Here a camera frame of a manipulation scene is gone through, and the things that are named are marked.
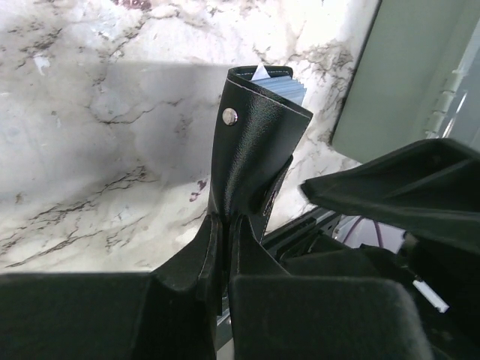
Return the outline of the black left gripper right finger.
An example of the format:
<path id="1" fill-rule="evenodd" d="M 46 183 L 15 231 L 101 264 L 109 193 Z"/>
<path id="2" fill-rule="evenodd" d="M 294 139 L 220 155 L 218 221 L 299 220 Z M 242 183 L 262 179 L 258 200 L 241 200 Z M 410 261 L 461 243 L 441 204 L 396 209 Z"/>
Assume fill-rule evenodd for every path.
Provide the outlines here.
<path id="1" fill-rule="evenodd" d="M 432 359 L 411 296 L 376 277 L 289 274 L 247 217 L 232 233 L 229 309 L 236 359 Z"/>

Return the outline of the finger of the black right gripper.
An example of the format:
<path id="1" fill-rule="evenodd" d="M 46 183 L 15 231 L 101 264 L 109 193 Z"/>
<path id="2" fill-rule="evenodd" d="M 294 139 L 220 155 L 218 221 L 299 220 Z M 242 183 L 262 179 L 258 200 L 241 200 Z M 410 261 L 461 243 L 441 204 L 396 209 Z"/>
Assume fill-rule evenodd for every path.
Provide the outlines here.
<path id="1" fill-rule="evenodd" d="M 319 207 L 479 252 L 479 153 L 453 139 L 411 143 L 301 190 Z"/>

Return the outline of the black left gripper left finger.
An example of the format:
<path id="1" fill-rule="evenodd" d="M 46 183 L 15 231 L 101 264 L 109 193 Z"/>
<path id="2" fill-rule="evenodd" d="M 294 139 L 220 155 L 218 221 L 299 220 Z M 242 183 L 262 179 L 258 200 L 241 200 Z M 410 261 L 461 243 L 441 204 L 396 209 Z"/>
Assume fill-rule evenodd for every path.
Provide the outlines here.
<path id="1" fill-rule="evenodd" d="M 3 359 L 214 359 L 221 222 L 150 272 L 4 274 Z"/>

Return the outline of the black leather card holder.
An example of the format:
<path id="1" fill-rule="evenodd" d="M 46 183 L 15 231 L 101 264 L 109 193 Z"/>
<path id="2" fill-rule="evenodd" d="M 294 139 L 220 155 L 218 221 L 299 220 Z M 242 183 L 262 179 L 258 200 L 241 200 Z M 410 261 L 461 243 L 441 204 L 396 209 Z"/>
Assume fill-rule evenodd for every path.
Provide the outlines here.
<path id="1" fill-rule="evenodd" d="M 254 66 L 229 69 L 214 130 L 208 212 L 223 231 L 249 218 L 261 239 L 312 112 L 252 82 Z"/>

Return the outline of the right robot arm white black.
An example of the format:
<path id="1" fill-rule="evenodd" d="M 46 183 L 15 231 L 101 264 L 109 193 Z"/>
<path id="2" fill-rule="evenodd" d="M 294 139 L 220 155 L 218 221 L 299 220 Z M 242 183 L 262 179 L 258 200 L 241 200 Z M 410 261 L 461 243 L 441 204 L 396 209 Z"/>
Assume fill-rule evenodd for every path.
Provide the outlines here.
<path id="1" fill-rule="evenodd" d="M 451 139 L 421 140 L 343 172 L 310 178 L 317 209 L 403 231 L 348 247 L 305 214 L 264 241 L 294 275 L 382 278 L 413 297 L 435 359 L 479 357 L 479 153 Z"/>

